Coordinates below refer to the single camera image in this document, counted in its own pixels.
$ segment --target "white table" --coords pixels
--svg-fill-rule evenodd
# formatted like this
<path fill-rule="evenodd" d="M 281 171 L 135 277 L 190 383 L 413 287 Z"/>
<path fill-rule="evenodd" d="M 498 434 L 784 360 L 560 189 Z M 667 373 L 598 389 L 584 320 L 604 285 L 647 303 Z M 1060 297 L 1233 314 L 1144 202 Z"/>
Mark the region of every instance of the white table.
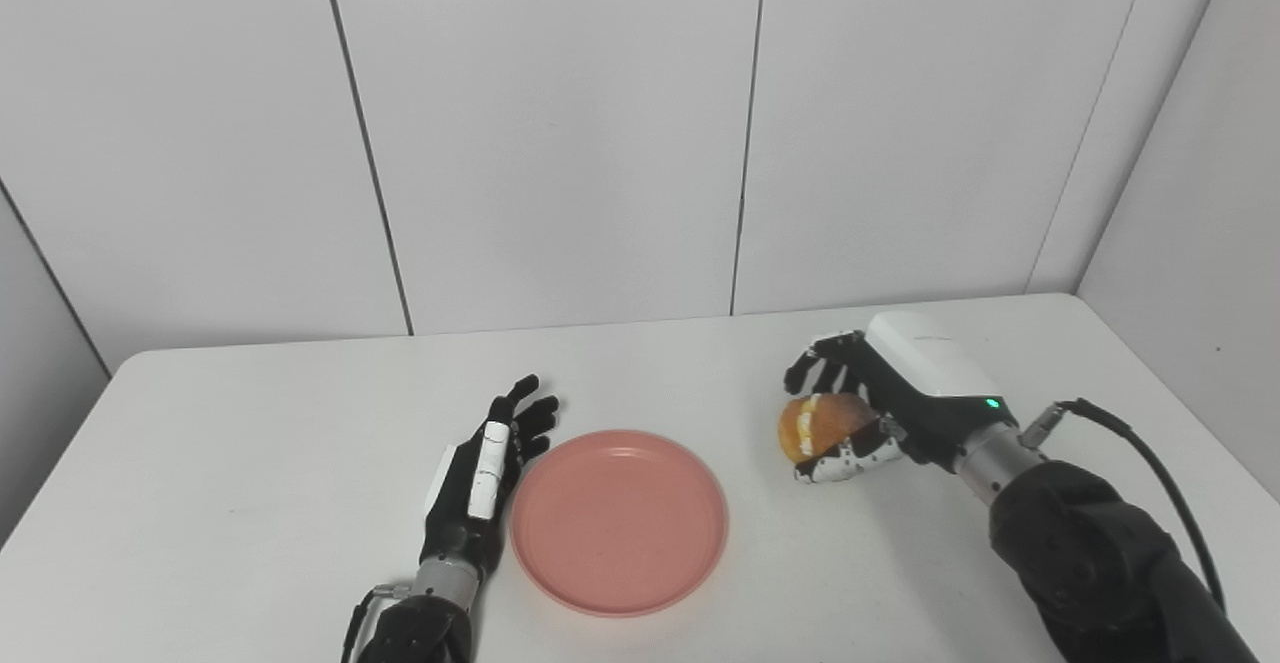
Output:
<path fill-rule="evenodd" d="M 1280 659 L 1280 506 L 1088 307 L 906 307 L 963 340 L 1024 422 L 1076 395 L 1133 422 L 1198 515 L 1236 626 Z M 481 603 L 481 662 L 1060 660 L 959 480 L 906 461 L 844 484 L 791 479 L 774 434 L 782 371 L 813 335 L 877 311 L 132 358 L 0 552 L 4 658 L 337 660 L 365 590 L 415 570 L 443 445 L 536 371 L 566 401 L 557 440 L 631 427 L 699 453 L 730 540 L 701 589 L 636 619 L 561 608 L 508 555 Z M 1106 476 L 1190 557 L 1123 442 L 1069 419 L 1044 449 Z"/>

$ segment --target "black cable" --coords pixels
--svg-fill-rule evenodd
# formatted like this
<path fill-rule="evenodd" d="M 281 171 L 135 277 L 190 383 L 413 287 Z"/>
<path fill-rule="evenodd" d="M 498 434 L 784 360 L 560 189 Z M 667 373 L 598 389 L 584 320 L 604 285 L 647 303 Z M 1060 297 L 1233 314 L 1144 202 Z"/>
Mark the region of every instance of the black cable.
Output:
<path fill-rule="evenodd" d="M 347 637 L 342 641 L 342 662 L 348 663 L 351 660 L 351 649 L 356 646 L 356 636 L 360 635 L 360 627 L 365 622 L 365 616 L 369 614 L 369 603 L 372 602 L 376 590 L 370 590 L 365 594 L 365 599 L 361 600 L 360 605 L 351 612 L 351 622 L 347 623 Z"/>
<path fill-rule="evenodd" d="M 1208 552 L 1208 544 L 1204 543 L 1204 535 L 1201 534 L 1196 516 L 1193 516 L 1190 507 L 1187 504 L 1187 499 L 1183 498 L 1183 491 L 1178 489 L 1174 476 L 1165 468 L 1165 463 L 1160 462 L 1151 445 L 1139 439 L 1138 434 L 1129 426 L 1129 422 L 1121 421 L 1116 413 L 1111 413 L 1106 408 L 1101 408 L 1083 398 L 1060 401 L 1057 404 L 1060 408 L 1097 422 L 1120 438 L 1129 440 L 1129 445 L 1133 445 L 1138 454 L 1142 454 L 1142 459 L 1151 466 L 1152 472 L 1156 472 L 1156 477 L 1160 479 L 1160 484 L 1165 486 L 1165 493 L 1169 494 L 1169 499 L 1174 503 L 1174 509 L 1178 511 L 1178 517 L 1181 518 L 1183 527 L 1187 529 L 1187 536 L 1192 540 L 1192 548 L 1196 549 L 1196 557 L 1199 558 L 1204 586 L 1208 589 L 1210 595 L 1213 596 L 1213 603 L 1225 613 L 1226 600 L 1222 596 L 1222 582 L 1217 579 L 1217 567 L 1213 564 L 1213 555 Z"/>

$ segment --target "white tape on finger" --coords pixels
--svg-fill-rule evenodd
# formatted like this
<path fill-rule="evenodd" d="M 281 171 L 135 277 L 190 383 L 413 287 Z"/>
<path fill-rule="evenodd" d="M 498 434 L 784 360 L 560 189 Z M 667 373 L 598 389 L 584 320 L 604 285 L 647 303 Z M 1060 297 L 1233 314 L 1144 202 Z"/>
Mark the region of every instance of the white tape on finger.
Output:
<path fill-rule="evenodd" d="M 471 479 L 467 516 L 484 521 L 493 518 L 494 508 L 498 507 L 498 484 L 502 481 L 503 466 L 507 462 L 508 440 L 511 429 L 506 422 L 485 422 L 480 458 L 476 461 L 475 477 Z"/>

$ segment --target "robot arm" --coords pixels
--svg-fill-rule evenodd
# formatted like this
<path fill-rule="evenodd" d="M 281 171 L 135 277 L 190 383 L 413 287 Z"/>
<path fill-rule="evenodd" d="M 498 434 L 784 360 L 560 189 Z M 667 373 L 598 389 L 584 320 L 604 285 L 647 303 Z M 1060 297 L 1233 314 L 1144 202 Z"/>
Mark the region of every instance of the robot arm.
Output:
<path fill-rule="evenodd" d="M 343 663 L 353 651 L 360 663 L 470 663 L 471 604 L 502 557 L 502 512 L 525 463 L 547 452 L 547 433 L 556 426 L 556 397 L 516 413 L 538 385 L 532 375 L 517 381 L 493 401 L 470 439 L 444 452 L 428 494 L 417 575 L 408 586 L 375 587 L 356 607 Z M 367 631 L 371 605 L 387 603 Z"/>
<path fill-rule="evenodd" d="M 786 372 L 787 392 L 799 393 L 819 362 L 820 378 L 842 369 L 846 388 L 865 387 L 881 429 L 911 459 L 957 475 L 991 507 L 992 548 L 1066 659 L 1256 662 L 1151 516 L 1101 477 L 1039 452 L 1066 412 L 1101 410 L 1051 404 L 1021 431 L 978 363 L 914 312 L 814 340 Z"/>

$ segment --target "white wall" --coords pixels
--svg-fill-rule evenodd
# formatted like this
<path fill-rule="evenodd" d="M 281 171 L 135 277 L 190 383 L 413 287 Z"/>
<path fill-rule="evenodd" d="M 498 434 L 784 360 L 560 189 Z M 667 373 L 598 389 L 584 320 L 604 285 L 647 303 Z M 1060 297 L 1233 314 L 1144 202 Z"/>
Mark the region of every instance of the white wall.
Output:
<path fill-rule="evenodd" d="M 402 334 L 393 253 L 420 332 L 1070 289 L 1203 0 L 337 1 L 379 189 L 329 0 L 0 0 L 110 366 Z"/>
<path fill-rule="evenodd" d="M 0 545 L 104 385 L 106 372 L 0 195 Z"/>
<path fill-rule="evenodd" d="M 111 367 L 403 334 L 329 0 L 0 0 L 0 175 Z"/>
<path fill-rule="evenodd" d="M 1202 1 L 764 0 L 736 311 L 1074 289 Z"/>
<path fill-rule="evenodd" d="M 1280 495 L 1280 0 L 1212 0 L 1080 294 Z"/>
<path fill-rule="evenodd" d="M 724 315 L 758 0 L 338 0 L 417 332 Z"/>

